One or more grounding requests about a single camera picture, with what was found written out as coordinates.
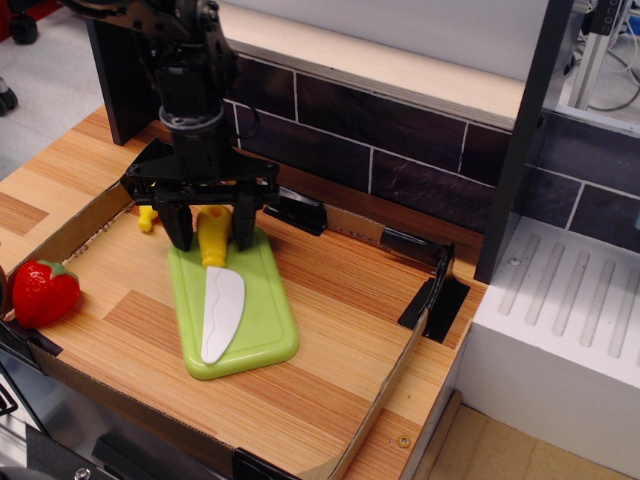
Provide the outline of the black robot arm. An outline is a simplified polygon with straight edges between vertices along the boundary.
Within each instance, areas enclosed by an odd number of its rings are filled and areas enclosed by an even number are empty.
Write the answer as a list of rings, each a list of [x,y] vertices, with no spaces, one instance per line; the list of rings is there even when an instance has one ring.
[[[153,207],[172,244],[186,251],[194,205],[230,205],[237,246],[252,243],[257,211],[279,200],[277,164],[237,151],[224,99],[237,55],[215,1],[68,1],[87,19],[133,33],[139,59],[160,97],[168,143],[149,143],[123,179],[138,205]]]

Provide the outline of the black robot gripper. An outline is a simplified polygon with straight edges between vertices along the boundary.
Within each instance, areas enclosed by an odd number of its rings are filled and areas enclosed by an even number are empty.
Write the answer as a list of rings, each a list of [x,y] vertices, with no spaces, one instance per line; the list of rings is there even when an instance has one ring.
[[[153,139],[127,168],[124,186],[131,198],[156,207],[172,245],[181,251],[192,245],[189,205],[233,204],[237,248],[249,248],[257,210],[279,202],[279,166],[234,149],[222,102],[197,116],[160,107],[159,119],[171,141]]]

